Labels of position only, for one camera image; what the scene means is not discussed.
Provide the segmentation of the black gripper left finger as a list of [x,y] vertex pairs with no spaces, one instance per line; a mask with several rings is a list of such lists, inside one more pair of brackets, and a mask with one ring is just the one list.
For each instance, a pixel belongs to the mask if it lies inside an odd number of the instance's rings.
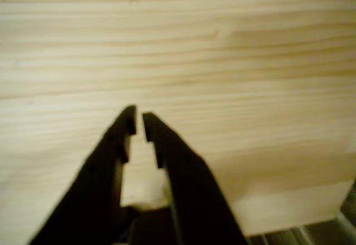
[[136,134],[136,106],[126,107],[85,160],[31,244],[111,244],[120,228],[123,166]]

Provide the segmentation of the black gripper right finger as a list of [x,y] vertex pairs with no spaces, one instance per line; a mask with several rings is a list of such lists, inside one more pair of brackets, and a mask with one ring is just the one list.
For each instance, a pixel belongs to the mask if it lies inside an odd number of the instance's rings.
[[179,244],[246,244],[247,240],[205,161],[152,112],[142,115],[170,190]]

